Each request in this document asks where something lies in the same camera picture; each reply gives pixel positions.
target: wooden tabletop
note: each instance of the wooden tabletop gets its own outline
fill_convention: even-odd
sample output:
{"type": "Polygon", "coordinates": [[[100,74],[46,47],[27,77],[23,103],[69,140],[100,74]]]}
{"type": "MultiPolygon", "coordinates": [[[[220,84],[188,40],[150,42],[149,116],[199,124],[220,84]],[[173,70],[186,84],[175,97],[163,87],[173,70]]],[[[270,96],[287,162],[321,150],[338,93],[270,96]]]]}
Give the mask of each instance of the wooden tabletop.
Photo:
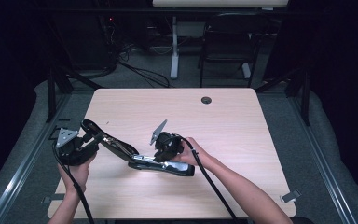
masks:
{"type": "MultiPolygon", "coordinates": [[[[252,89],[101,89],[85,119],[106,133],[153,156],[152,132],[167,119],[164,132],[194,137],[210,154],[263,189],[290,217],[293,202],[267,123],[252,89]],[[206,105],[202,97],[210,97],[206,105]]],[[[247,217],[214,175],[211,179],[237,217],[247,217]]],[[[65,193],[60,181],[56,193],[65,193]]],[[[94,218],[230,218],[196,167],[192,177],[138,171],[100,145],[90,166],[86,198],[94,218]]],[[[53,201],[51,217],[61,201],[53,201]]],[[[75,218],[87,218],[82,204],[75,218]]]]}
{"type": "Polygon", "coordinates": [[[288,0],[153,0],[154,7],[286,7],[288,0]]]}

